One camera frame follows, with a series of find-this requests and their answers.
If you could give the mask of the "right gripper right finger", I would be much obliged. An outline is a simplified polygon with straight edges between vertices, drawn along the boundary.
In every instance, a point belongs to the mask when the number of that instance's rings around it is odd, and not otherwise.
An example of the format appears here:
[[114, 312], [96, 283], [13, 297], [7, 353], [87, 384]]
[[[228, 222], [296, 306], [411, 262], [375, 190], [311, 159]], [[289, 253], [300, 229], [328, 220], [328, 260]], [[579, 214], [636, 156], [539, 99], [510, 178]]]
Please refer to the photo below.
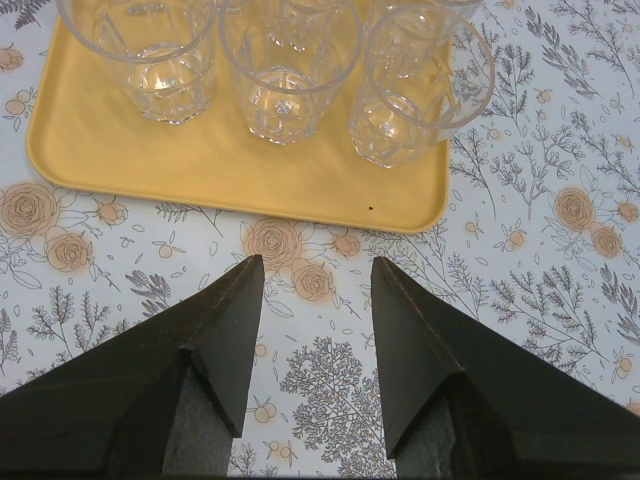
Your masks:
[[387, 456], [401, 478], [635, 478], [639, 419], [426, 291], [371, 272]]

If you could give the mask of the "clear glass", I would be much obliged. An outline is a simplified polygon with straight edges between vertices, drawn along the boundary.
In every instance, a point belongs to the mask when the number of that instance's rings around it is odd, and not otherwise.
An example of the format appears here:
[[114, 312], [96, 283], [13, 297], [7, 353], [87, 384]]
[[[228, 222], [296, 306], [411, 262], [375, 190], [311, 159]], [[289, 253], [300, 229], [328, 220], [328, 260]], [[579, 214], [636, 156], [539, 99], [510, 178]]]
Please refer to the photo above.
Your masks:
[[222, 2], [219, 37], [248, 129], [271, 143], [290, 145], [317, 131], [356, 66], [364, 43], [361, 16], [347, 1], [357, 45], [323, 41], [300, 52], [289, 47], [266, 52], [259, 2]]
[[57, 8], [144, 117], [180, 125], [209, 109], [214, 1], [59, 1]]
[[479, 9], [482, 1], [372, 1], [365, 16], [365, 33], [369, 34], [373, 26], [386, 14], [406, 5], [426, 6], [428, 12], [421, 17], [403, 14], [391, 23], [391, 29], [397, 33], [395, 43], [407, 54], [408, 63], [402, 67], [401, 78], [413, 76], [426, 60], [426, 54], [441, 47], [454, 32], [469, 20]]

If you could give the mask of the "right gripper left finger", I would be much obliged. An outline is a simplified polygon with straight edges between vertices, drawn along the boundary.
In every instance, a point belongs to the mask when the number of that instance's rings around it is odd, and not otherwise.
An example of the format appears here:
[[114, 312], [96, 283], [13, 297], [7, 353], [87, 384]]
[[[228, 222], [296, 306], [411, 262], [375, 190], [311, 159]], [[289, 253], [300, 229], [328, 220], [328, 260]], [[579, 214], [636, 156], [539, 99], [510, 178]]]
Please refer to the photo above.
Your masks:
[[201, 292], [1, 400], [5, 478], [222, 478], [243, 431], [264, 267]]

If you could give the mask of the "clear glass mid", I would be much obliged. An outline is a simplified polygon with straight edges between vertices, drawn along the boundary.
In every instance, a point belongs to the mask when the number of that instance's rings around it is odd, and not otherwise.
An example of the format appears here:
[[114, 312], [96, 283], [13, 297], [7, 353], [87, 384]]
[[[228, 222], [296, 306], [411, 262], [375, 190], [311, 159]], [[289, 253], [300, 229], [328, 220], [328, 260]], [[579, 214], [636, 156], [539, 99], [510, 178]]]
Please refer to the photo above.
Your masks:
[[418, 72], [401, 78], [408, 54], [391, 23], [403, 14], [421, 17], [426, 6], [406, 5], [384, 15], [366, 34], [363, 77], [349, 114], [356, 152], [393, 168], [424, 157], [478, 117], [489, 105], [497, 74], [491, 49], [479, 30], [462, 26], [426, 54]]
[[305, 51], [323, 41], [359, 42], [347, 1], [260, 1], [259, 12], [266, 21], [266, 52], [289, 47]]

